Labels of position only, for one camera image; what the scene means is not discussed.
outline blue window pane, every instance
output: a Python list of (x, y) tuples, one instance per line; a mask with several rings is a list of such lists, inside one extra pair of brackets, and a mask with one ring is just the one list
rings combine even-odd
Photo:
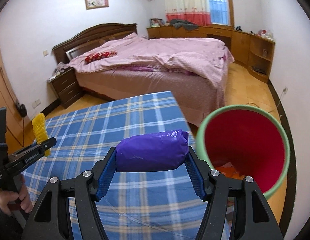
[(211, 22), (229, 25), (229, 7), (227, 0), (208, 0)]

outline trash can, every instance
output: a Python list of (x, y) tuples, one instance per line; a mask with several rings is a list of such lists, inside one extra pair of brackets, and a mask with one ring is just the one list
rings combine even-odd
[(283, 127), (269, 113), (247, 105), (225, 106), (208, 115), (197, 133), (196, 154), (211, 169), (231, 162), (240, 175), (255, 179), (267, 199), (290, 163)]

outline human hand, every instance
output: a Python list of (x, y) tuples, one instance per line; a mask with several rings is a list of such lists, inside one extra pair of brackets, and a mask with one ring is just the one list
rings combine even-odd
[(33, 209), (33, 204), (30, 201), (29, 193), (27, 190), (25, 183), (24, 176), (21, 176), (21, 181), (23, 182), (23, 185), (21, 187), (21, 190), (18, 193), (11, 192), (11, 191), (0, 191), (0, 209), (2, 212), (4, 212), (6, 215), (11, 215), (11, 211), (8, 208), (8, 203), (10, 201), (15, 201), (18, 198), (21, 200), (20, 207), (22, 210), (24, 210), (26, 213), (30, 213)]

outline red patterned cloth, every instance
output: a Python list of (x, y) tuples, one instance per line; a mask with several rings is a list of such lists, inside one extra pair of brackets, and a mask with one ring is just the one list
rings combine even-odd
[(106, 52), (101, 52), (101, 53), (93, 53), (88, 55), (85, 58), (86, 64), (91, 63), (93, 61), (100, 60), (102, 58), (107, 58), (107, 57), (113, 57), (117, 55), (117, 51), (106, 51)]

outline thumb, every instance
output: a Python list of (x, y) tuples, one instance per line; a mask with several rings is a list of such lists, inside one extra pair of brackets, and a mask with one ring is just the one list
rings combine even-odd
[(6, 214), (11, 215), (7, 204), (19, 198), (19, 194), (11, 191), (0, 191), (0, 209)]

